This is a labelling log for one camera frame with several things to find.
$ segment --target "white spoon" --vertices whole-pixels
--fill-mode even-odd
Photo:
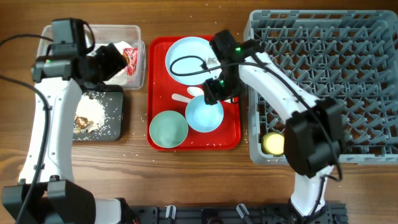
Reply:
[[[204,95],[205,94],[205,92],[203,92],[203,90],[201,88],[196,87],[196,86],[188,87],[187,91],[192,96],[200,96],[200,95]],[[224,100],[224,102],[231,103],[231,100]]]
[[[177,93],[173,93],[172,99],[180,101],[180,102],[183,102],[183,103],[189,103],[189,101],[191,101],[191,99],[189,99],[188,97],[185,97],[183,95],[179,95]]]

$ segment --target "wooden table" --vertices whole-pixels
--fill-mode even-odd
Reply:
[[[390,9],[397,1],[166,1],[105,2],[3,0],[0,39],[18,33],[41,34],[52,19],[76,17],[92,24],[135,24],[146,46],[159,36],[214,34],[230,29],[241,40],[255,9]],[[31,81],[30,66],[39,41],[21,39],[0,49],[0,73]],[[29,147],[34,115],[30,90],[0,81],[0,187],[14,185]],[[98,198],[124,197],[130,205],[250,205],[287,202],[294,186],[289,166],[258,166],[242,137],[230,151],[160,153],[146,142],[146,83],[126,91],[125,135],[116,142],[75,143],[76,183]],[[247,129],[247,103],[241,105]],[[342,183],[328,183],[326,199],[347,204],[350,223],[398,222],[398,167],[345,165]],[[0,223],[13,219],[0,207]]]

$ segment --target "plastic crate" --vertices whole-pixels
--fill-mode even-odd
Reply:
[[[392,11],[256,10],[244,39],[260,39],[295,83],[341,105],[349,146],[340,162],[398,164],[397,31]],[[252,161],[287,164],[261,151],[263,135],[284,125],[252,88],[248,121]]]
[[[95,37],[95,50],[101,45],[108,45],[110,43],[117,43],[125,41],[132,47],[138,48],[138,57],[136,71],[133,76],[127,76],[124,73],[124,78],[121,81],[110,80],[109,84],[121,85],[124,89],[140,89],[144,84],[145,77],[145,44],[141,40],[141,30],[135,25],[91,25]],[[52,38],[52,26],[48,25],[44,27],[42,36]],[[51,42],[47,40],[40,40],[39,48],[37,49],[37,56],[45,55],[47,47]]]

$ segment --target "yellow object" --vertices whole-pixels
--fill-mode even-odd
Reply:
[[[285,137],[278,133],[268,133],[262,137],[263,153],[280,156],[284,153]]]

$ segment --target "plastic bin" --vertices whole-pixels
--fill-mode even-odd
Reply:
[[[260,39],[295,83],[341,105],[349,146],[340,162],[398,164],[397,31],[392,11],[256,10],[244,39]],[[252,161],[287,164],[261,151],[263,135],[284,126],[252,88],[248,121]]]
[[[90,27],[94,32],[96,48],[100,45],[108,45],[120,41],[125,41],[132,47],[138,48],[135,74],[133,76],[127,76],[127,74],[124,73],[126,80],[120,82],[120,85],[125,89],[140,89],[144,84],[146,64],[145,44],[141,40],[140,28],[134,25],[90,25]],[[42,35],[52,37],[52,26],[49,25],[44,27]],[[47,46],[50,44],[51,42],[41,39],[39,48],[37,49],[37,56],[45,55]]]

